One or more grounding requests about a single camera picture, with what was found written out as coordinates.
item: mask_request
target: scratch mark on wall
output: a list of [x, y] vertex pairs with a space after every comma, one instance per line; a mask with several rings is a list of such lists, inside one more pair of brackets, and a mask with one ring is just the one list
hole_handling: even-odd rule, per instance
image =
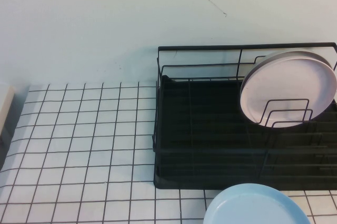
[[219, 8], [214, 2], [212, 2], [211, 0], [208, 0], [213, 6], [215, 6], [218, 10], [221, 11], [221, 13], [223, 13], [225, 15], [225, 17], [227, 17], [227, 13], [225, 13], [221, 8]]

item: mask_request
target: black wire dish rack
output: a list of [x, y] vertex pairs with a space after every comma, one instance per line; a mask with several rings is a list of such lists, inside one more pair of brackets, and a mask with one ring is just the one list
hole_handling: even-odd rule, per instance
[[[263, 127], [248, 120], [240, 108], [244, 76], [242, 52], [254, 49], [332, 47], [335, 43], [238, 46], [161, 46], [158, 48], [156, 117], [153, 135], [154, 184], [161, 189], [225, 189], [258, 183], [278, 190], [337, 189], [337, 106], [311, 119], [308, 99], [300, 125]], [[237, 63], [160, 66], [160, 52], [239, 50]], [[235, 67], [235, 76], [180, 78], [163, 75], [174, 67]]]

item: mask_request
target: white plate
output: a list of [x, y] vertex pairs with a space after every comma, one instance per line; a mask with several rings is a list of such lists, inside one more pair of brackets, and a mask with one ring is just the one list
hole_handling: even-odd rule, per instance
[[304, 57], [312, 57], [314, 59], [317, 59], [319, 61], [324, 62], [325, 64], [329, 65], [331, 67], [331, 65], [329, 64], [329, 62], [322, 57], [321, 55], [318, 55], [314, 52], [311, 52], [307, 49], [285, 49], [282, 52], [274, 52], [271, 53], [269, 55], [266, 55], [265, 57], [263, 57], [263, 59], [256, 63], [254, 65], [254, 68], [251, 69], [248, 74], [245, 76], [245, 78], [242, 81], [242, 85], [241, 85], [241, 91], [242, 92], [242, 88], [244, 87], [245, 83], [247, 82], [247, 80], [250, 78], [250, 76], [253, 75], [254, 72], [256, 72], [259, 68], [261, 68], [262, 66], [270, 63], [271, 61], [277, 60], [279, 58], [283, 58], [283, 57], [289, 57], [289, 56], [304, 56]]
[[[260, 65], [242, 87], [240, 104], [248, 119], [255, 123], [261, 122], [260, 125], [267, 127], [290, 127], [301, 123], [303, 110], [271, 111], [306, 109], [307, 101], [272, 101], [264, 113], [269, 100], [309, 99], [308, 109], [313, 110], [311, 118], [314, 118], [332, 102], [336, 89], [336, 76], [328, 64], [305, 55], [290, 55]], [[307, 111], [304, 120], [309, 120], [310, 114]]]

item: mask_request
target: white tile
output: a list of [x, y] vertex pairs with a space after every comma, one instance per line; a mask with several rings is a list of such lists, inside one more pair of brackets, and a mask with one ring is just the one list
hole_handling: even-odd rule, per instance
[[0, 188], [0, 203], [7, 203], [11, 190], [12, 186], [5, 186]]
[[118, 111], [117, 121], [136, 121], [136, 111]]
[[153, 182], [132, 183], [132, 199], [154, 199]]
[[85, 177], [86, 168], [65, 168], [63, 176], [63, 184], [83, 183]]
[[56, 125], [53, 137], [72, 137], [74, 125]]
[[308, 196], [313, 215], [336, 214], [337, 210], [331, 196]]
[[31, 85], [29, 87], [29, 91], [41, 91], [41, 90], [47, 90], [48, 85]]
[[203, 190], [181, 190], [180, 196], [182, 199], [204, 198], [204, 191]]
[[337, 216], [315, 216], [315, 221], [316, 224], [333, 224], [337, 223]]
[[117, 111], [100, 111], [98, 112], [98, 123], [114, 123], [116, 122]]
[[71, 152], [68, 155], [66, 167], [87, 166], [89, 159], [88, 152]]
[[179, 200], [156, 200], [157, 219], [180, 219]]
[[30, 114], [30, 113], [38, 113], [40, 111], [42, 102], [38, 103], [25, 103], [22, 108], [21, 115]]
[[154, 164], [154, 152], [151, 149], [135, 150], [135, 165], [152, 165]]
[[134, 135], [135, 124], [136, 123], [117, 123], [116, 135], [117, 136]]
[[51, 138], [54, 126], [35, 126], [32, 138]]
[[132, 165], [133, 150], [115, 150], [112, 154], [112, 165]]
[[65, 90], [67, 84], [50, 84], [48, 90]]
[[118, 99], [120, 95], [120, 89], [103, 89], [102, 90], [102, 99]]
[[36, 119], [37, 114], [21, 115], [16, 127], [33, 126], [35, 125]]
[[56, 204], [53, 221], [76, 221], [80, 203]]
[[30, 138], [34, 127], [17, 128], [14, 131], [12, 142], [19, 139]]
[[27, 144], [28, 144], [28, 139], [12, 142], [11, 145], [9, 146], [7, 155], [9, 156], [12, 154], [25, 152]]
[[74, 137], [85, 137], [94, 135], [95, 124], [76, 124]]
[[117, 110], [118, 100], [101, 100], [100, 111]]
[[101, 89], [102, 86], [103, 86], [103, 83], [85, 83], [85, 89], [91, 89], [91, 88]]
[[287, 196], [305, 196], [304, 191], [281, 191], [281, 193]]
[[156, 199], [179, 199], [179, 190], [157, 189]]
[[78, 112], [80, 101], [64, 101], [62, 103], [61, 112]]
[[138, 82], [122, 82], [121, 87], [138, 87]]
[[83, 201], [101, 201], [105, 200], [107, 183], [86, 184], [84, 186]]
[[84, 84], [82, 83], [76, 83], [76, 84], [68, 84], [67, 90], [75, 90], [75, 89], [83, 89]]
[[63, 100], [81, 100], [83, 90], [67, 90]]
[[63, 99], [65, 91], [51, 91], [48, 90], [46, 98], [44, 99], [45, 101], [61, 101]]
[[29, 212], [29, 205], [8, 205], [2, 219], [3, 223], [25, 223]]
[[206, 198], [215, 198], [221, 190], [205, 190]]
[[61, 185], [58, 202], [80, 201], [83, 185]]
[[213, 199], [206, 199], [206, 205], [207, 208], [210, 206], [210, 204], [212, 203]]
[[140, 81], [139, 87], [156, 87], [157, 81]]
[[316, 224], [313, 217], [308, 217], [310, 224]]
[[58, 184], [61, 182], [62, 173], [63, 168], [43, 169], [38, 184], [39, 185]]
[[330, 195], [328, 190], [305, 191], [307, 196], [311, 195]]
[[137, 99], [121, 99], [118, 107], [119, 110], [136, 110]]
[[39, 114], [37, 125], [54, 125], [56, 123], [57, 113]]
[[132, 166], [112, 166], [110, 171], [110, 182], [131, 181]]
[[15, 184], [16, 185], [35, 185], [37, 183], [39, 175], [40, 175], [39, 169], [29, 169], [29, 170], [20, 169], [17, 174]]
[[46, 154], [25, 154], [21, 168], [41, 168]]
[[43, 167], [64, 167], [66, 158], [67, 153], [48, 153]]
[[136, 99], [138, 88], [121, 88], [120, 99]]
[[334, 204], [337, 205], [337, 196], [334, 195], [332, 196], [332, 198], [333, 198]]
[[48, 152], [68, 151], [70, 138], [53, 138], [49, 145]]
[[132, 224], [154, 224], [154, 220], [140, 220], [140, 221], [132, 220], [131, 223]]
[[61, 101], [45, 101], [43, 102], [41, 112], [42, 113], [57, 113], [60, 110], [60, 106], [61, 106]]
[[55, 202], [59, 186], [38, 186], [33, 202]]
[[130, 200], [131, 183], [109, 183], [107, 200]]
[[308, 201], [305, 196], [291, 197], [306, 215], [311, 215]]
[[75, 124], [77, 112], [60, 113], [57, 118], [56, 124]]
[[136, 136], [136, 149], [152, 148], [152, 136]]
[[43, 101], [46, 91], [30, 91], [27, 94], [27, 102]]
[[113, 136], [94, 137], [92, 150], [111, 150], [113, 139]]
[[[17, 170], [8, 170], [8, 171], [1, 172], [0, 173], [0, 186], [12, 185], [14, 183], [14, 180], [15, 180], [15, 177], [17, 175], [17, 172], [18, 172]], [[25, 183], [25, 181], [22, 181], [22, 179], [21, 179], [22, 176], [19, 177], [19, 175], [20, 175], [20, 173], [17, 176], [15, 184], [19, 185], [20, 182], [21, 182], [21, 184], [25, 184], [26, 185], [27, 183]]]
[[89, 167], [86, 175], [86, 183], [107, 182], [109, 167]]
[[97, 112], [78, 113], [77, 123], [96, 123]]
[[181, 200], [182, 218], [204, 218], [205, 212], [205, 201], [203, 199]]
[[111, 150], [91, 152], [89, 166], [110, 165], [111, 152]]
[[31, 203], [35, 186], [14, 186], [9, 203]]
[[133, 149], [134, 136], [115, 136], [114, 149]]
[[81, 204], [79, 221], [102, 220], [104, 202], [88, 202]]
[[96, 124], [95, 136], [112, 136], [114, 135], [114, 123], [101, 123]]
[[139, 99], [138, 109], [155, 109], [156, 99]]
[[104, 220], [127, 220], [129, 204], [128, 201], [107, 202]]
[[139, 98], [155, 98], [156, 88], [155, 87], [141, 87], [139, 88]]
[[183, 220], [182, 224], [203, 224], [203, 220]]
[[120, 82], [104, 82], [103, 84], [103, 88], [119, 88], [120, 86]]
[[138, 110], [137, 121], [154, 121], [156, 110]]
[[133, 181], [152, 181], [154, 165], [136, 165], [133, 168]]
[[156, 224], [180, 224], [180, 220], [157, 220]]
[[6, 157], [5, 163], [2, 166], [2, 171], [8, 170], [8, 169], [19, 168], [22, 158], [23, 158], [23, 154], [16, 154], [10, 157]]
[[101, 89], [84, 90], [82, 100], [100, 99]]
[[2, 216], [2, 214], [4, 213], [5, 207], [6, 205], [0, 205], [0, 216]]
[[33, 204], [28, 222], [50, 222], [55, 204]]
[[131, 220], [154, 218], [154, 200], [131, 201]]
[[136, 135], [153, 135], [154, 122], [137, 123]]
[[92, 137], [73, 138], [70, 151], [89, 151], [91, 147]]

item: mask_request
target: black drip tray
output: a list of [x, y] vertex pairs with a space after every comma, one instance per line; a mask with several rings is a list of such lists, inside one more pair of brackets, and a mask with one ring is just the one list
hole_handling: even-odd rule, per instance
[[336, 103], [301, 125], [266, 128], [242, 114], [241, 83], [163, 78], [155, 185], [224, 189], [253, 182], [278, 190], [336, 190]]

